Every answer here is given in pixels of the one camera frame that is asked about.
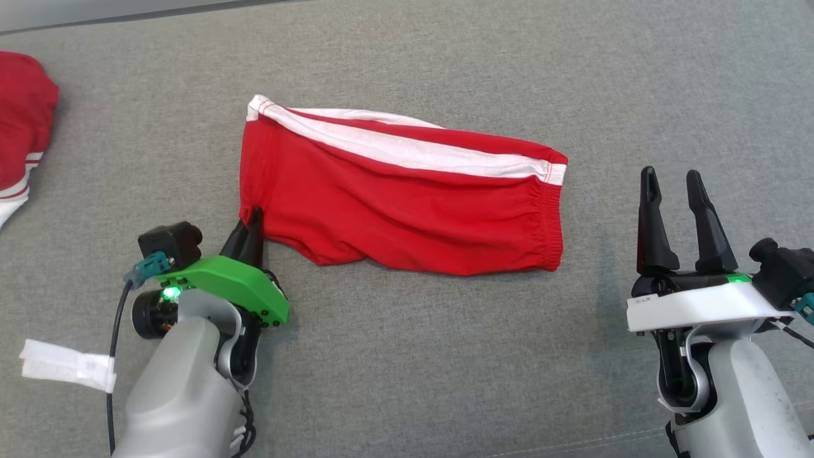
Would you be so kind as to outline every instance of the gray robot arm casing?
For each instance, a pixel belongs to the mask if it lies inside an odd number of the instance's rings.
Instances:
[[[138,378],[114,458],[222,458],[242,402],[215,368],[220,333],[201,317],[178,322]]]
[[[688,425],[672,422],[679,450],[692,458],[812,458],[789,396],[766,354],[748,339],[717,343],[709,366],[717,404]]]

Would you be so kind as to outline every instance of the black cable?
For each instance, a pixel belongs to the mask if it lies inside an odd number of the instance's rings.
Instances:
[[[785,332],[786,334],[788,334],[788,335],[794,337],[795,339],[801,341],[803,344],[808,346],[808,348],[811,348],[811,349],[814,350],[814,342],[809,341],[807,338],[801,336],[799,333],[797,333],[792,328],[789,328],[788,326],[786,326],[785,328],[783,328],[783,332]]]
[[[240,411],[240,415],[246,418],[246,433],[243,435],[243,440],[240,441],[238,452],[232,455],[231,458],[240,458],[243,456],[252,448],[254,440],[257,437],[257,428],[254,426],[254,410],[252,410],[252,404],[249,402],[249,390],[243,391],[241,400],[243,401],[243,406],[246,408]]]
[[[113,320],[113,335],[110,340],[110,357],[116,357],[116,345],[119,343],[119,327],[121,326],[121,316],[125,311],[125,301],[130,289],[133,287],[133,281],[127,280],[125,289],[121,292],[121,299],[119,299],[119,306],[116,308],[116,318]],[[113,451],[116,450],[116,434],[113,430],[113,393],[107,393],[107,442],[110,444],[110,455],[113,456]]]

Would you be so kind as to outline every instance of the white trim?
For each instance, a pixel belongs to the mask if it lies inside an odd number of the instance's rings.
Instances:
[[[257,112],[257,110],[253,109],[252,105],[249,104],[248,111],[246,113],[246,122],[257,121],[259,117],[260,114]]]
[[[0,189],[0,199],[3,197],[13,196],[16,193],[25,189],[25,186],[28,184],[28,176],[30,175],[31,169],[29,167],[25,168],[25,175],[23,175],[23,179],[18,181],[11,187],[7,187],[6,189]]]
[[[384,124],[395,126],[431,127],[433,129],[443,129],[426,121],[385,112],[371,112],[369,110],[348,110],[343,108],[291,108],[296,112],[313,114],[321,117],[333,117],[337,119],[378,121]]]
[[[565,164],[552,164],[519,154],[489,154],[309,119],[277,105],[262,95],[255,95],[248,108],[247,120],[253,118],[252,112],[259,113],[305,138],[407,169],[436,170],[493,178],[535,176],[543,183],[557,186],[562,186],[565,175]],[[396,116],[390,115],[388,119],[394,119]]]

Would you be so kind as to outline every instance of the gray fabric surface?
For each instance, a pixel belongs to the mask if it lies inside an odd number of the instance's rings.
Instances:
[[[24,380],[17,355],[27,337],[106,351],[140,232],[188,219],[218,250],[255,93],[530,139],[571,164],[556,273],[320,268],[268,244],[292,319],[261,342],[251,457],[671,456],[654,344],[625,328],[641,167],[659,172],[685,266],[689,168],[745,270],[764,236],[814,244],[805,0],[289,2],[20,33],[0,49],[39,59],[62,91],[32,199],[0,231],[4,456],[106,455],[104,396]],[[811,353],[757,340],[814,433]],[[118,425],[154,348],[123,328]]]

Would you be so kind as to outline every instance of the white label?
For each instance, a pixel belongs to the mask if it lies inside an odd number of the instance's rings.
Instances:
[[[658,298],[659,298],[658,294],[648,294],[647,296],[631,297],[630,299],[628,299],[628,307],[637,306],[645,302],[654,301]]]
[[[113,392],[116,383],[114,359],[107,355],[80,353],[26,339],[20,358],[23,360],[23,377],[69,381],[108,393]]]

